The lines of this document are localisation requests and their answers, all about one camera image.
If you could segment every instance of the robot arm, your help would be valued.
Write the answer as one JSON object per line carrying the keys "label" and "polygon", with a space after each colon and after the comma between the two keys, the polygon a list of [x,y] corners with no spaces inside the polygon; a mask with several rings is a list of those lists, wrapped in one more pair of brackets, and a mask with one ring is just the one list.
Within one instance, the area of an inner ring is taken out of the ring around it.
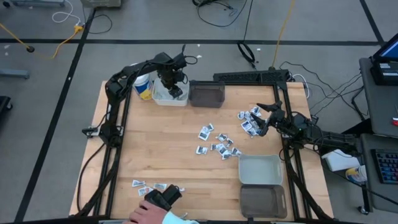
{"label": "robot arm", "polygon": [[282,102],[279,101],[273,105],[257,104],[260,108],[271,112],[267,121],[251,114],[253,119],[261,128],[260,136],[267,134],[269,126],[276,128],[284,139],[289,141],[291,147],[303,148],[306,144],[318,146],[320,155],[324,155],[335,149],[340,149],[345,154],[358,157],[356,150],[358,139],[352,134],[340,134],[328,131],[322,131],[318,126],[313,124],[311,120],[298,112],[293,116],[292,121],[285,118],[285,111],[280,107]]}
{"label": "robot arm", "polygon": [[123,130],[122,127],[116,124],[119,105],[122,100],[126,99],[137,77],[157,71],[158,77],[163,86],[169,90],[170,95],[174,98],[182,95],[182,90],[175,84],[177,82],[182,82],[186,76],[182,72],[182,68],[187,66],[187,61],[183,54],[184,50],[185,45],[182,48],[182,52],[174,58],[162,52],[157,54],[152,60],[126,66],[106,82],[105,92],[108,97],[109,107],[106,120],[104,124],[101,125],[98,136],[107,146],[117,147],[121,144],[120,135]]}

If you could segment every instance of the keyboard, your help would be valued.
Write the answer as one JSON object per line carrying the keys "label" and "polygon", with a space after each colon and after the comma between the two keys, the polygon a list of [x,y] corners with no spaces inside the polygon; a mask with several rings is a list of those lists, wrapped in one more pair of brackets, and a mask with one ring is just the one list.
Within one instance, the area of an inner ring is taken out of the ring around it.
{"label": "keyboard", "polygon": [[371,154],[382,184],[398,184],[398,150],[372,149]]}
{"label": "keyboard", "polygon": [[288,70],[266,70],[253,72],[227,72],[215,73],[214,81],[242,82],[257,84],[274,84],[275,82],[286,82],[289,77]]}

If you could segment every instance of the white cable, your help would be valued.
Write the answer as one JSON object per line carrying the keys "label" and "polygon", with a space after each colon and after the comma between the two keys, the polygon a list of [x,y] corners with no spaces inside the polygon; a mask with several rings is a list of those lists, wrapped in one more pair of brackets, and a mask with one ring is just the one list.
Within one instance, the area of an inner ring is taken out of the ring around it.
{"label": "white cable", "polygon": [[[69,5],[70,5],[70,7],[71,7],[70,12],[69,12],[69,13],[67,13],[67,12],[56,12],[56,13],[52,14],[52,20],[53,20],[54,22],[56,22],[56,23],[61,23],[61,22],[65,22],[70,16],[72,16],[72,17],[77,18],[77,19],[79,20],[79,21],[76,23],[76,25],[80,25],[80,22],[81,22],[80,18],[77,17],[77,16],[75,16],[75,15],[72,15],[72,12],[73,12],[73,5],[72,5],[72,3],[70,3],[70,1],[68,1],[68,0],[65,0],[65,1],[66,1],[67,3],[69,3]],[[57,15],[57,14],[63,14],[63,15],[67,15],[67,16],[66,16],[64,19],[60,20],[60,21],[56,21],[56,20],[54,19],[54,16]]]}
{"label": "white cable", "polygon": [[300,76],[304,80],[304,85],[307,87],[307,94],[305,96],[307,97],[307,99],[310,98],[310,89],[308,88],[308,83],[305,80],[304,76],[302,76],[301,74],[295,74],[292,77],[294,78],[296,76]]}

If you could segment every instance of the wooden table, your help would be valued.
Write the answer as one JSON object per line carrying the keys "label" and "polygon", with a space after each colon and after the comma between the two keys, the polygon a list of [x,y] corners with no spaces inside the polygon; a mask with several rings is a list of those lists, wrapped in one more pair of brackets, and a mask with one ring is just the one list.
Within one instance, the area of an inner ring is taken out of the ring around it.
{"label": "wooden table", "polygon": [[[288,83],[290,104],[293,111],[310,117],[307,99],[301,83]],[[111,218],[127,218],[143,197],[138,196],[139,187],[131,187],[132,180],[144,180],[148,186],[155,182],[175,184],[184,187],[183,197],[175,202],[172,211],[176,215],[188,213],[188,219],[199,220],[245,220],[239,211],[238,158],[225,161],[216,151],[197,155],[197,146],[210,147],[219,143],[218,133],[227,134],[234,147],[244,154],[278,154],[282,149],[280,134],[270,128],[263,138],[250,138],[242,129],[239,111],[249,111],[256,103],[273,104],[274,93],[268,86],[226,86],[226,98],[221,108],[194,108],[157,106],[154,101],[142,101],[133,92],[131,97],[126,132],[113,199]],[[107,98],[104,88],[99,93],[93,124],[97,125],[105,114]],[[268,117],[261,110],[262,117]],[[209,140],[198,138],[201,127],[212,123],[215,130]],[[82,165],[100,147],[99,138],[89,139]],[[103,163],[104,149],[88,164],[83,175],[81,206],[88,201],[98,186]],[[330,199],[320,159],[309,150],[301,150],[301,158],[307,189],[321,208],[333,216]],[[284,174],[287,217],[294,220],[290,201],[289,186]],[[304,217],[301,194],[297,198],[300,216]],[[104,213],[107,190],[103,197],[101,213]],[[70,214],[76,213],[76,193]]]}

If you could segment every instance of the human hand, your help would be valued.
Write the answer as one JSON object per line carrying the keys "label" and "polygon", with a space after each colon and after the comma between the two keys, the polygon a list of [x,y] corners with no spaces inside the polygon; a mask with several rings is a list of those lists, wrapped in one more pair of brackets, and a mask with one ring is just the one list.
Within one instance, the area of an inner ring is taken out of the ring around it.
{"label": "human hand", "polygon": [[139,202],[139,207],[130,213],[129,222],[123,224],[162,224],[167,211],[145,200]]}

